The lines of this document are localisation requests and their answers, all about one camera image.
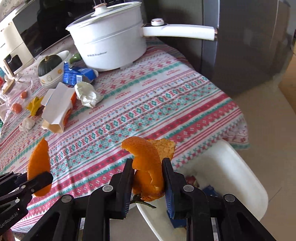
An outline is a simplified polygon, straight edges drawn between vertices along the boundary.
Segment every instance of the cooking pot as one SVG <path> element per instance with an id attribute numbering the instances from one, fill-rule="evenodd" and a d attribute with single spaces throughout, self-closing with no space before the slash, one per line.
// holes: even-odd
<path id="1" fill-rule="evenodd" d="M 107 71 L 131 64 L 146 51 L 145 36 L 172 36 L 214 40 L 208 26 L 166 24 L 161 18 L 143 24 L 141 2 L 110 7 L 106 3 L 71 23 L 68 30 L 88 68 Z"/>

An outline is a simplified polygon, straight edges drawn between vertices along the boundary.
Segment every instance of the metal screw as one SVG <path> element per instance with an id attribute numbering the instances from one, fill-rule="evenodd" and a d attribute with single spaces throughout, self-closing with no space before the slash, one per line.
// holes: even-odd
<path id="1" fill-rule="evenodd" d="M 231 194 L 227 194 L 225 196 L 225 200 L 228 202 L 234 202 L 235 201 L 235 196 L 231 195 Z"/>
<path id="2" fill-rule="evenodd" d="M 111 192 L 113 190 L 113 187 L 111 185 L 103 186 L 104 192 Z"/>
<path id="3" fill-rule="evenodd" d="M 194 190 L 194 187 L 191 186 L 191 185 L 185 185 L 183 187 L 183 189 L 184 189 L 185 192 L 192 192 Z"/>
<path id="4" fill-rule="evenodd" d="M 62 197 L 62 202 L 67 203 L 72 200 L 72 197 L 70 195 L 65 195 Z"/>

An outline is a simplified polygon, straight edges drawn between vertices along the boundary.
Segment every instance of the white trash can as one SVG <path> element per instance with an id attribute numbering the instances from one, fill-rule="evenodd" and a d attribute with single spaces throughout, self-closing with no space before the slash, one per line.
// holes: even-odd
<path id="1" fill-rule="evenodd" d="M 267 192 L 244 160 L 224 141 L 219 140 L 178 172 L 194 175 L 209 183 L 221 195 L 236 196 L 260 220 L 268 206 Z M 165 197 L 150 202 L 156 209 L 137 204 L 137 207 L 160 241 L 186 241 L 184 228 L 173 228 L 167 215 Z"/>

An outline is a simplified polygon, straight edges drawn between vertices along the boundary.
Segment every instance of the white tissue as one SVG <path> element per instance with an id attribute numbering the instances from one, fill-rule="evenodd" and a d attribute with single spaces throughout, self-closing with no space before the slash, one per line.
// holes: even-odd
<path id="1" fill-rule="evenodd" d="M 22 121 L 22 124 L 19 125 L 19 129 L 20 131 L 28 131 L 32 129 L 34 125 L 35 125 L 35 121 L 27 117 Z"/>
<path id="2" fill-rule="evenodd" d="M 97 93 L 94 87 L 89 83 L 79 82 L 74 88 L 77 99 L 81 100 L 81 104 L 86 107 L 94 108 L 95 105 L 103 99 L 103 96 Z"/>

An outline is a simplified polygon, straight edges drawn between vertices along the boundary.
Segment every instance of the barcode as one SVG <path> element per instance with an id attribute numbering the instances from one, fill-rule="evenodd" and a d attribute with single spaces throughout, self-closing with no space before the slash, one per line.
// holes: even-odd
<path id="1" fill-rule="evenodd" d="M 76 75 L 76 82 L 79 83 L 82 81 L 82 76 L 81 75 Z"/>

